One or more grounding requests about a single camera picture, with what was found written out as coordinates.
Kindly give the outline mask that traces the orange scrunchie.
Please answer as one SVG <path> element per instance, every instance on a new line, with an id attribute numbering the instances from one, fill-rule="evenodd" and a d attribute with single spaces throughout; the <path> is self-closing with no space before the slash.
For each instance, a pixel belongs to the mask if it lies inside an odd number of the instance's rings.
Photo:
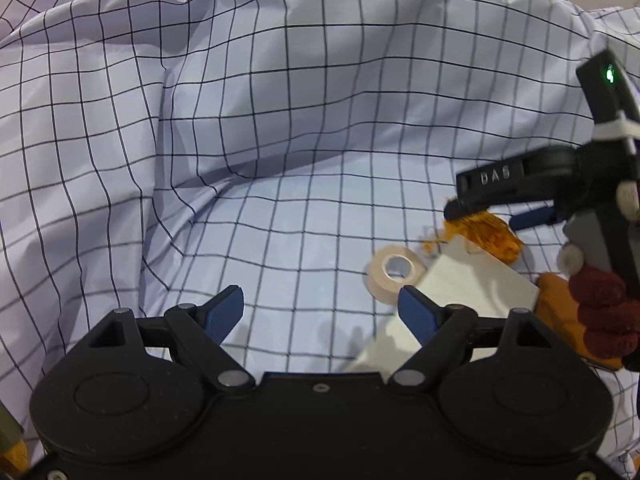
<path id="1" fill-rule="evenodd" d="M 438 244 L 450 243 L 457 235 L 508 266 L 516 263 L 524 247 L 506 222 L 491 212 L 481 211 L 458 220 L 445 220 L 442 232 L 424 240 L 423 249 L 430 254 Z"/>

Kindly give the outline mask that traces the beige tape roll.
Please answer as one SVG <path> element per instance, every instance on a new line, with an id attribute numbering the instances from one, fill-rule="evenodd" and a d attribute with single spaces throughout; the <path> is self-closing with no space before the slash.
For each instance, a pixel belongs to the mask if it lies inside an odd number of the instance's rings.
<path id="1" fill-rule="evenodd" d="M 396 306 L 400 290 L 418 284 L 425 274 L 426 266 L 415 252 L 406 246 L 387 245 L 370 260 L 366 286 L 376 301 Z"/>

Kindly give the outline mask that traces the orange maroon plush toy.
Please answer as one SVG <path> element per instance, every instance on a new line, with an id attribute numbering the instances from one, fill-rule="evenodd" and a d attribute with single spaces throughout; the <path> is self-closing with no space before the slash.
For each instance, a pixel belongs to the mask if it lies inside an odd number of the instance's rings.
<path id="1" fill-rule="evenodd" d="M 616 274 L 585 264 L 567 280 L 541 274 L 537 286 L 538 318 L 589 363 L 621 370 L 639 348 L 639 301 Z"/>

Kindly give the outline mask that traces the checkered light blue cloth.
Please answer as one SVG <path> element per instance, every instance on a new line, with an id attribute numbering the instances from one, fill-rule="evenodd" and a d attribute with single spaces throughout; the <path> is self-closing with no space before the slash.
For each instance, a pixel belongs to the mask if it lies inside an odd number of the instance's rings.
<path id="1" fill-rule="evenodd" d="M 508 266 L 457 235 L 460 172 L 639 105 L 639 12 L 568 0 L 1 0 L 3 431 L 31 479 L 634 479 L 639 348 L 595 366 L 536 315 L 562 224 Z M 367 290 L 426 266 L 421 346 Z M 222 344 L 202 305 L 230 285 Z"/>

